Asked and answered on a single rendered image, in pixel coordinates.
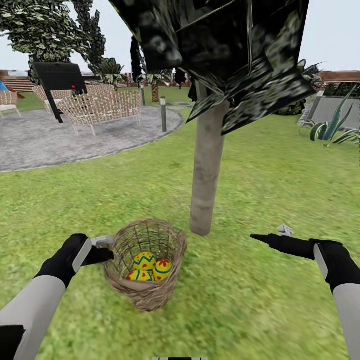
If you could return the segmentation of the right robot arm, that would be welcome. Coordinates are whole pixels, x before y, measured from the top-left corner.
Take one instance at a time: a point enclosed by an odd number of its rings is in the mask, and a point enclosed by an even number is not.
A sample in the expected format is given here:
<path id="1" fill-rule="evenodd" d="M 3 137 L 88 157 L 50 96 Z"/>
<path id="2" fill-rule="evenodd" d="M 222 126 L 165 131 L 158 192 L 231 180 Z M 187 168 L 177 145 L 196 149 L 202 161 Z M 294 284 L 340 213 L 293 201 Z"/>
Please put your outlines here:
<path id="1" fill-rule="evenodd" d="M 330 284 L 350 360 L 360 360 L 360 268 L 341 242 L 294 238 L 292 228 L 285 224 L 277 230 L 278 235 L 252 234 L 251 237 L 282 253 L 317 261 Z"/>

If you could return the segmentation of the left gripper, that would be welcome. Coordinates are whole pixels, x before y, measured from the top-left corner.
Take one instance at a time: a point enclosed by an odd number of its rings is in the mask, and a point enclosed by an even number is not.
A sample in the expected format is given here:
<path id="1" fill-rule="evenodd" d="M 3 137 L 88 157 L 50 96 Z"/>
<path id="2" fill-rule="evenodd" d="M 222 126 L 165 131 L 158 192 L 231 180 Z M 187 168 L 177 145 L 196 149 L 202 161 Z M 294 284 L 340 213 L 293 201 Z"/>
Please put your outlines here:
<path id="1" fill-rule="evenodd" d="M 95 255 L 88 261 L 85 261 L 82 266 L 94 265 L 98 263 L 108 262 L 109 259 L 114 259 L 115 253 L 109 251 L 108 247 L 95 247 Z"/>

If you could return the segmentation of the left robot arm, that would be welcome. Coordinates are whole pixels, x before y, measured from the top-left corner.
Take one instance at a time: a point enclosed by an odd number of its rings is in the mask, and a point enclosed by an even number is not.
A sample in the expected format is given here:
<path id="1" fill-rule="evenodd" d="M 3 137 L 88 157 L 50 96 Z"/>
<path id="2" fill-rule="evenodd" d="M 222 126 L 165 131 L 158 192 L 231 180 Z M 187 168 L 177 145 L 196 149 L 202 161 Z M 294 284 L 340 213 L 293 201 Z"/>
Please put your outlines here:
<path id="1" fill-rule="evenodd" d="M 0 360 L 34 360 L 56 310 L 82 266 L 108 262 L 112 236 L 71 236 L 35 278 L 0 310 Z M 102 247 L 102 248 L 101 248 Z"/>

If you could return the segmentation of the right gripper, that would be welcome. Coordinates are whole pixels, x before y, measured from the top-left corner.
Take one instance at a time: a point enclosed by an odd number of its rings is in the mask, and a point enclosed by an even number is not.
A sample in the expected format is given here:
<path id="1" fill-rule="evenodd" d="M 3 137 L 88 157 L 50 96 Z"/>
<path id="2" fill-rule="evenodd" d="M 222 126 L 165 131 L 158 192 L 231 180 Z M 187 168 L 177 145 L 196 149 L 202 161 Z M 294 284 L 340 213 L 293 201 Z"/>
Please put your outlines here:
<path id="1" fill-rule="evenodd" d="M 282 253 L 301 257 L 297 252 L 297 241 L 300 240 L 299 238 L 280 236 L 273 233 L 269 235 L 252 234 L 251 237 L 269 244 L 269 247 L 272 249 L 276 249 Z"/>

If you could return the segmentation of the wicker basket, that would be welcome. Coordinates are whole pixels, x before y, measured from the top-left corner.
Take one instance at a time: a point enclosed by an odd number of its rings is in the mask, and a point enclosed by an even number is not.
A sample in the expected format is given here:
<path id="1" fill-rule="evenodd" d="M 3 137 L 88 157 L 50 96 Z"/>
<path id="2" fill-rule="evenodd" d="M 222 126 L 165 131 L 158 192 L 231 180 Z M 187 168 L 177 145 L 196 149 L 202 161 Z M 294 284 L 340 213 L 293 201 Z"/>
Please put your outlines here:
<path id="1" fill-rule="evenodd" d="M 104 273 L 106 281 L 111 288 L 117 290 L 121 296 L 124 296 L 130 304 L 137 310 L 145 312 L 156 312 L 160 310 L 172 297 L 174 289 L 176 287 L 178 275 L 182 265 L 182 258 L 185 255 L 187 246 L 187 237 L 184 230 L 176 231 L 176 229 L 170 225 L 167 221 L 153 218 L 146 218 L 144 220 L 136 220 L 124 226 L 117 234 L 113 236 L 113 243 L 105 244 L 104 247 L 108 248 L 110 252 L 115 252 L 120 245 L 120 249 L 125 251 L 125 248 L 136 241 L 138 246 L 141 246 L 142 240 L 138 233 L 138 227 L 145 225 L 155 225 L 157 230 L 162 229 L 162 226 L 166 226 L 169 235 L 172 238 L 171 252 L 165 251 L 166 259 L 172 264 L 174 269 L 169 271 L 170 273 L 163 278 L 160 282 L 154 281 L 136 281 L 127 280 L 126 275 L 123 275 L 123 269 L 118 267 L 115 259 L 109 259 L 108 262 L 100 262 L 102 271 Z M 129 238 L 125 233 L 133 229 L 133 235 Z M 156 262 L 158 263 L 162 258 L 156 256 Z"/>

